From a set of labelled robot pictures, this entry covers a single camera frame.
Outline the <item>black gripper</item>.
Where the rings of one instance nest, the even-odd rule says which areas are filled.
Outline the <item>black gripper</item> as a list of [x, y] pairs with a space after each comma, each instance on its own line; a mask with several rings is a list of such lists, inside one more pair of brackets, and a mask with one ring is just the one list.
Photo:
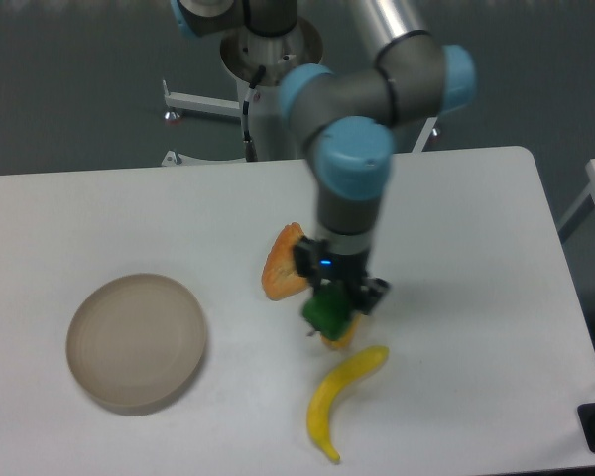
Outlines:
[[369, 277], [370, 235], [333, 235], [330, 239], [300, 238], [292, 248], [297, 274], [305, 278], [313, 297], [326, 284], [340, 286], [352, 309], [370, 315], [391, 285]]

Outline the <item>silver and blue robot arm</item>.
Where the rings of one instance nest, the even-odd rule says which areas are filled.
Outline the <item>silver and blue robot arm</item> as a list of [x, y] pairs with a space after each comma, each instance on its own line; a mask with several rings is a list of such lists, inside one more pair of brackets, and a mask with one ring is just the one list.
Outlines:
[[316, 293], [334, 283], [353, 310], [370, 313], [389, 289], [367, 263], [391, 172], [392, 129], [470, 103], [473, 58], [439, 44], [407, 1], [349, 3], [373, 57], [349, 75], [322, 64], [318, 33], [295, 1], [175, 1], [171, 8], [183, 32], [222, 35], [224, 65], [250, 89], [276, 91], [275, 117], [317, 183], [316, 233], [293, 246], [297, 272]]

